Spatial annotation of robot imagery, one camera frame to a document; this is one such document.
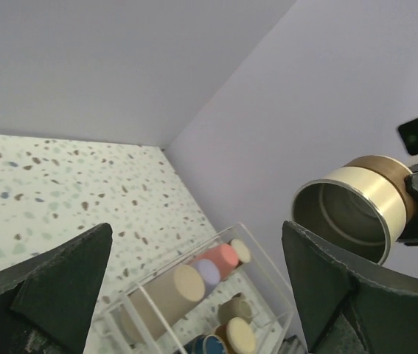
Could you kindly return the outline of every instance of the beige cylinder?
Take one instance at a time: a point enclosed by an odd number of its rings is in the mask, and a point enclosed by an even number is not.
[[[146,292],[156,304],[163,317],[173,326],[186,313],[190,312],[202,299],[205,285],[200,274],[190,265],[177,265],[144,286]],[[151,308],[146,296],[136,290],[129,295],[147,329],[154,339],[158,339],[166,329]],[[122,326],[128,336],[135,342],[143,343],[127,311],[121,310]]]
[[[397,168],[403,166],[397,162]],[[390,178],[347,165],[302,186],[293,199],[292,219],[343,249],[383,264],[405,228],[407,210]]]

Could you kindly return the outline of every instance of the lavender wall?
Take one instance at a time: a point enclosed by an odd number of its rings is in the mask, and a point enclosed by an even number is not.
[[[356,156],[404,159],[394,129],[418,112],[417,77],[418,1],[298,1],[167,155],[213,224],[244,222],[287,276],[293,194]],[[392,268],[413,273],[409,253]]]

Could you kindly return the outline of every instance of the acrylic shelf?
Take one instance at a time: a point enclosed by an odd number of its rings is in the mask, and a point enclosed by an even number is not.
[[[181,263],[188,263],[207,249],[217,244],[228,243],[234,238],[241,239],[250,248],[251,262],[242,265],[231,273],[230,277],[226,281],[221,282],[211,295],[170,327],[156,304],[153,303],[143,289],[143,285],[172,267]],[[252,280],[255,280],[257,284],[261,283],[260,289],[262,291],[258,291]],[[167,329],[167,332],[156,341],[153,340],[137,310],[128,298],[128,294],[131,294],[138,288],[146,296],[147,301]],[[183,348],[184,344],[199,334],[210,333],[213,328],[217,327],[220,324],[217,318],[218,305],[223,304],[239,292],[245,294],[246,300],[253,310],[254,318],[251,328],[257,337],[257,353],[278,353],[294,313],[293,306],[289,301],[289,298],[292,299],[292,288],[253,235],[241,223],[219,232],[214,237],[194,246],[188,252],[151,275],[140,279],[138,282],[129,284],[128,288],[122,289],[119,292],[119,296],[116,299],[112,299],[111,303],[94,317],[93,327],[99,336],[109,340],[115,353],[170,354],[180,350],[181,353],[187,354]],[[276,300],[275,308],[268,306],[260,292]],[[138,327],[145,344],[133,343],[122,329],[120,311],[123,308]]]

